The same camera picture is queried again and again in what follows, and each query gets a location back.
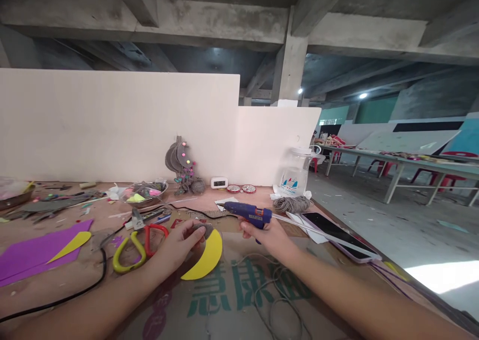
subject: metal table leg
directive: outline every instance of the metal table leg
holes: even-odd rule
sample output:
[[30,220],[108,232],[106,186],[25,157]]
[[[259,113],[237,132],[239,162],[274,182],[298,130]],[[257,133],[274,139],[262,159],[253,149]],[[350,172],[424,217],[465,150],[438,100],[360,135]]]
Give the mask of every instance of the metal table leg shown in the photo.
[[429,201],[426,205],[431,205],[432,204],[432,202],[434,200],[434,197],[438,193],[439,187],[441,186],[441,183],[443,182],[445,176],[446,176],[446,173],[442,173],[442,174],[440,174],[439,176],[436,177],[436,180],[434,181],[434,184],[433,184],[433,186],[435,186],[435,188],[433,189],[431,195],[429,196]]
[[329,154],[329,163],[326,168],[326,176],[329,176],[329,171],[331,170],[331,165],[333,164],[333,157],[331,156],[332,152]]
[[361,159],[361,157],[358,155],[356,157],[356,163],[354,163],[354,170],[353,170],[353,175],[351,175],[352,177],[354,177],[356,175],[356,170],[358,170],[358,167],[359,167],[359,159]]
[[[479,181],[476,182],[476,188],[479,188]],[[468,197],[468,206],[474,205],[474,202],[478,198],[479,189],[475,189],[471,191],[471,194]]]
[[391,184],[389,184],[388,192],[386,193],[386,197],[384,198],[384,202],[389,204],[391,198],[393,197],[394,191],[396,190],[396,185],[398,185],[399,179],[401,178],[401,174],[404,170],[404,163],[398,164],[398,169],[396,169],[396,174],[394,174],[393,180],[391,180]]
[[383,176],[384,169],[386,169],[386,164],[387,164],[387,163],[388,163],[387,161],[384,162],[383,168],[382,168],[381,171],[379,172],[378,179],[381,179],[381,177]]

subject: hand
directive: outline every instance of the hand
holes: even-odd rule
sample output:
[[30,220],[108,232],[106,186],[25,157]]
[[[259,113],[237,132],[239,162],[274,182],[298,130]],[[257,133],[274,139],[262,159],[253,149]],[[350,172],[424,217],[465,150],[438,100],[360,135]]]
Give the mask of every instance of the hand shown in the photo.
[[288,266],[285,263],[299,248],[289,238],[277,219],[272,218],[269,224],[264,225],[263,230],[256,228],[243,217],[239,219],[241,220],[240,226],[244,230],[243,238],[256,238],[268,249],[271,255]]
[[173,229],[147,265],[152,267],[153,271],[161,270],[165,277],[171,275],[185,261],[190,250],[205,241],[205,227],[193,231],[192,227],[196,224],[201,222],[191,219]]

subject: concrete floor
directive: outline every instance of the concrete floor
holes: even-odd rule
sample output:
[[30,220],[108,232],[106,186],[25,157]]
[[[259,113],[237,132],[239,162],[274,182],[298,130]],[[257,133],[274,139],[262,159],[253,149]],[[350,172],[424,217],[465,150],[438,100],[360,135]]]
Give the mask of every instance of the concrete floor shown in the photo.
[[[394,172],[377,179],[373,169],[367,173],[367,167],[360,167],[352,178],[352,167],[333,166],[327,178],[326,165],[320,165],[317,174],[309,173],[307,188],[313,199],[448,304],[479,320],[478,206],[468,208],[464,198],[448,191],[427,207],[426,190],[412,188],[397,188],[386,205],[382,200]],[[406,173],[400,183],[408,177]],[[425,182],[426,175],[416,181]]]

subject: hot glue gun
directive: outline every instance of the hot glue gun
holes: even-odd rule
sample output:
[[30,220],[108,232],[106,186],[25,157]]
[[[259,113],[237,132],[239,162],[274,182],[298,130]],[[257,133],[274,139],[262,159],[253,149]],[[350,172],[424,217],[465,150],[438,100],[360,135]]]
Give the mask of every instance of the hot glue gun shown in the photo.
[[270,209],[258,209],[254,205],[237,202],[226,202],[218,205],[232,214],[242,216],[258,229],[263,229],[264,225],[271,221],[272,211]]

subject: smartphone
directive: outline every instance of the smartphone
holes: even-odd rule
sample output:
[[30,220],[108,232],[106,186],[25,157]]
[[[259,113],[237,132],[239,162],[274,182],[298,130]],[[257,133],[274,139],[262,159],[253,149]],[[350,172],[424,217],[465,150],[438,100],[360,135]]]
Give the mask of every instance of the smartphone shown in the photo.
[[[377,254],[376,251],[368,247],[367,245],[361,243],[359,240],[357,240],[355,237],[352,235],[349,235],[338,227],[336,224],[334,224],[332,221],[329,219],[323,217],[319,213],[302,213],[301,214],[302,218],[305,219],[313,228],[317,228],[321,230],[322,232],[332,235],[335,238],[344,240],[345,242],[348,242],[352,245],[356,245],[357,247],[360,247],[364,250],[370,251],[371,253]],[[350,249],[348,247],[344,247],[338,243],[331,242],[335,247],[337,247],[340,251],[342,251],[347,257],[349,257],[351,260],[357,262],[357,263],[367,263],[372,260],[372,258],[368,255],[362,254],[356,250]]]

